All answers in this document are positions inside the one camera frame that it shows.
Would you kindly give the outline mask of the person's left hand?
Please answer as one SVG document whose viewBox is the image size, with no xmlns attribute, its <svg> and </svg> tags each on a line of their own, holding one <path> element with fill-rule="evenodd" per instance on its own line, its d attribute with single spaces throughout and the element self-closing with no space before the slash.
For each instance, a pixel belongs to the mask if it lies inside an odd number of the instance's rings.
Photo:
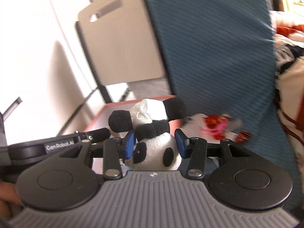
<svg viewBox="0 0 304 228">
<path fill-rule="evenodd" d="M 22 203 L 17 194 L 15 184 L 1 181 L 0 191 L 1 218 L 9 219 L 12 216 L 9 204 L 13 203 L 18 206 L 22 206 Z"/>
</svg>

